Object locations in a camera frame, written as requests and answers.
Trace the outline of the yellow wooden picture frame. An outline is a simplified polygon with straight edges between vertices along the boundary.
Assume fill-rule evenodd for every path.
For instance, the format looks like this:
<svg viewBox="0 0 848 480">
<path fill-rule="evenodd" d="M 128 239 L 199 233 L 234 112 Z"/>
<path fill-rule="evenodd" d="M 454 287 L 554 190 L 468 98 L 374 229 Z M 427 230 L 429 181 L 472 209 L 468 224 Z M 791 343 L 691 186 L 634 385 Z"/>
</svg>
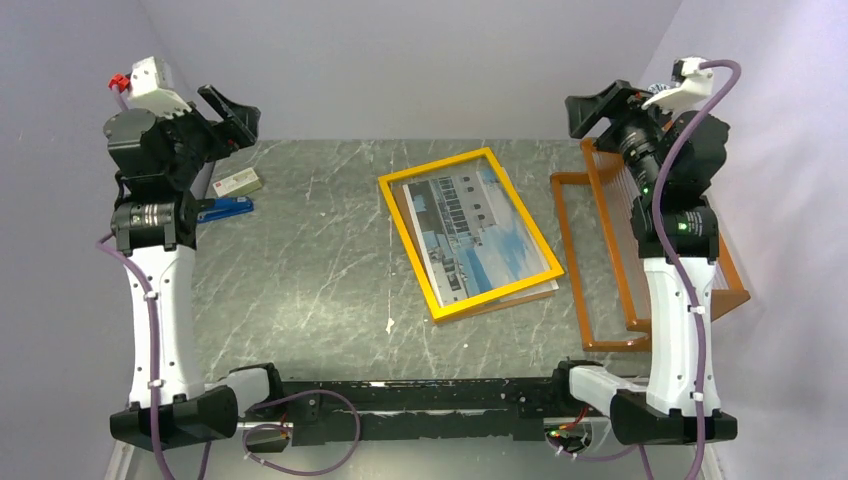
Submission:
<svg viewBox="0 0 848 480">
<path fill-rule="evenodd" d="M 558 290 L 565 270 L 491 148 L 383 175 L 378 185 L 433 322 Z"/>
</svg>

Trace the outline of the brown frame backing board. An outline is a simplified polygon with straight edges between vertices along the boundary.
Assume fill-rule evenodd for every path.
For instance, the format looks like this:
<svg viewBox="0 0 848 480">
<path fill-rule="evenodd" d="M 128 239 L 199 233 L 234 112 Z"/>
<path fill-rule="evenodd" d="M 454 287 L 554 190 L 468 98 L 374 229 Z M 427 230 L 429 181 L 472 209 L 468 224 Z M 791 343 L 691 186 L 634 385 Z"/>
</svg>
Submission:
<svg viewBox="0 0 848 480">
<path fill-rule="evenodd" d="M 468 310 L 464 310 L 462 312 L 458 312 L 456 314 L 452 314 L 446 316 L 441 319 L 435 320 L 435 323 L 446 323 L 451 321 L 456 321 L 468 317 L 474 317 L 477 315 L 481 315 L 484 313 L 490 313 L 498 310 L 502 310 L 505 308 L 509 308 L 512 306 L 520 305 L 523 303 L 527 303 L 534 300 L 539 300 L 543 298 L 547 298 L 553 296 L 555 292 L 559 289 L 559 284 L 556 280 L 551 280 L 531 288 L 527 288 L 516 292 L 514 294 L 504 296 L 502 298 L 493 300 L 484 305 L 480 305 Z"/>
</svg>

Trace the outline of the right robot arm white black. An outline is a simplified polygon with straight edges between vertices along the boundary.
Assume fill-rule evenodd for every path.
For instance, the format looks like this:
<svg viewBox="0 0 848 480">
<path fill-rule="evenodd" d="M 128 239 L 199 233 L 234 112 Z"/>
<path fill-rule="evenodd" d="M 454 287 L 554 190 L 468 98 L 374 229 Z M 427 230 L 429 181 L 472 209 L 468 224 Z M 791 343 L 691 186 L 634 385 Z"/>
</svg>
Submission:
<svg viewBox="0 0 848 480">
<path fill-rule="evenodd" d="M 711 300 L 719 226 L 706 190 L 724 165 L 729 126 L 689 110 L 672 118 L 645 90 L 617 80 L 600 93 L 565 99 L 569 134 L 608 128 L 598 151 L 619 155 L 637 186 L 630 225 L 650 299 L 651 370 L 646 385 L 597 363 L 572 361 L 549 392 L 572 415 L 585 404 L 610 421 L 623 445 L 687 445 L 736 438 L 712 377 Z"/>
</svg>

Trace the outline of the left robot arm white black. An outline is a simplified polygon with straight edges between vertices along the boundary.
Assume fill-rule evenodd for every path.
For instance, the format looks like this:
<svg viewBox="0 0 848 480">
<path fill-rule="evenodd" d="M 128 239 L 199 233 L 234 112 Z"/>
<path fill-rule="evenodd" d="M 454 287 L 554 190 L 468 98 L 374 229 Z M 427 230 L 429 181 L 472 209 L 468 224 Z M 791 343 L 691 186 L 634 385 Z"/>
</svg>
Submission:
<svg viewBox="0 0 848 480">
<path fill-rule="evenodd" d="M 229 438 L 248 410 L 272 420 L 286 406 L 272 364 L 241 367 L 206 384 L 195 357 L 191 284 L 201 204 L 191 187 L 206 164 L 256 142 L 261 116 L 212 85 L 198 92 L 216 120 L 188 103 L 128 109 L 103 128 L 119 188 L 108 252 L 128 277 L 135 367 L 110 432 L 148 451 Z"/>
</svg>

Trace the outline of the small staples box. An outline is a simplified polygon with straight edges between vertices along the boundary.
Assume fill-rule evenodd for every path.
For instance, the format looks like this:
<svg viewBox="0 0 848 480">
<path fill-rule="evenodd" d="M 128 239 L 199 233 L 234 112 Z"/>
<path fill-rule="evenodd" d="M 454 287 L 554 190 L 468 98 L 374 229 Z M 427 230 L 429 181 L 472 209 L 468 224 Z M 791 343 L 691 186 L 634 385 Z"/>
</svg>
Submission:
<svg viewBox="0 0 848 480">
<path fill-rule="evenodd" d="M 261 189 L 262 186 L 261 178 L 252 167 L 212 183 L 213 190 L 219 198 L 245 196 Z"/>
</svg>

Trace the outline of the small blue white jar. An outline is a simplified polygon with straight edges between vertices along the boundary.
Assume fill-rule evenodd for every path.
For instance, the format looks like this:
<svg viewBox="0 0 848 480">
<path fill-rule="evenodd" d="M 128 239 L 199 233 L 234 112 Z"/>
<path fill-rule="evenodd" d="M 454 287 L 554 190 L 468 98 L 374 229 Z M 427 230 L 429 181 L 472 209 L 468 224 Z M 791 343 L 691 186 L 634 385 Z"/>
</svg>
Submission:
<svg viewBox="0 0 848 480">
<path fill-rule="evenodd" d="M 664 83 L 654 83 L 647 88 L 647 91 L 651 93 L 651 95 L 658 95 L 661 92 L 666 92 L 672 90 L 673 86 Z"/>
</svg>

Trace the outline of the blue stapler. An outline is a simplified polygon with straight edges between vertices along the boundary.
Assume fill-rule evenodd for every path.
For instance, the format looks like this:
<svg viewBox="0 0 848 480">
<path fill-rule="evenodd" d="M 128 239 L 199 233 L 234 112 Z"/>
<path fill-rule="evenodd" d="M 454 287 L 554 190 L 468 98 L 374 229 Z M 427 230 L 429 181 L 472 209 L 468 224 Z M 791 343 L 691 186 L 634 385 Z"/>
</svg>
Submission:
<svg viewBox="0 0 848 480">
<path fill-rule="evenodd" d="M 254 210 L 254 203 L 247 196 L 204 199 L 199 202 L 199 206 L 198 224 L 246 214 Z"/>
</svg>

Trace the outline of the orange wooden rack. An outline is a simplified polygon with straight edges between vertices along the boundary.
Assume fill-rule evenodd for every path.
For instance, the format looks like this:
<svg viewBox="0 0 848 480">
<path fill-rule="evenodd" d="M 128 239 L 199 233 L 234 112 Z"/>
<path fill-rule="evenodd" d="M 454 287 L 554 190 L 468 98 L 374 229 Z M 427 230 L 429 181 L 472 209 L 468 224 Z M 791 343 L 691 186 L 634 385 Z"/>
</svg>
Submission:
<svg viewBox="0 0 848 480">
<path fill-rule="evenodd" d="M 550 186 L 582 347 L 588 352 L 646 352 L 651 349 L 649 289 L 630 225 L 631 202 L 636 196 L 637 188 L 618 154 L 597 151 L 591 138 L 582 140 L 580 148 L 586 169 L 583 172 L 553 173 L 550 176 Z M 578 253 L 563 197 L 565 187 L 587 187 L 591 190 L 595 212 L 603 232 L 604 249 L 616 282 L 623 325 L 627 331 L 638 334 L 634 339 L 603 340 L 595 335 L 581 284 L 588 276 L 581 274 L 578 267 Z"/>
</svg>

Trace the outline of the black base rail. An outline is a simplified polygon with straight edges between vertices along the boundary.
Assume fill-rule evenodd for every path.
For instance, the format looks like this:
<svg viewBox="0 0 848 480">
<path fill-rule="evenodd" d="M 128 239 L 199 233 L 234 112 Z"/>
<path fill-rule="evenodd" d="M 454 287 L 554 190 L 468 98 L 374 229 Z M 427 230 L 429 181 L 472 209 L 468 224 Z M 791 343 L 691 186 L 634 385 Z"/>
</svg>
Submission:
<svg viewBox="0 0 848 480">
<path fill-rule="evenodd" d="M 283 422 L 296 446 L 329 442 L 509 437 L 545 433 L 598 412 L 553 377 L 295 381 L 280 383 L 248 422 Z"/>
</svg>

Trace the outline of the aluminium extrusion frame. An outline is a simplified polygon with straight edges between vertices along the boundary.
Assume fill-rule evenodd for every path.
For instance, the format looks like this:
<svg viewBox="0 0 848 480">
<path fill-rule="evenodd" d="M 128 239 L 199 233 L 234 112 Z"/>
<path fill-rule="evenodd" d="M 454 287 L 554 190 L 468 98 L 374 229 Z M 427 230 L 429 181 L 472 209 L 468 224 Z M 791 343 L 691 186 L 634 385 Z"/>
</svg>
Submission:
<svg viewBox="0 0 848 480">
<path fill-rule="evenodd" d="M 135 447 L 116 440 L 104 474 L 105 480 L 127 480 L 132 466 Z"/>
</svg>

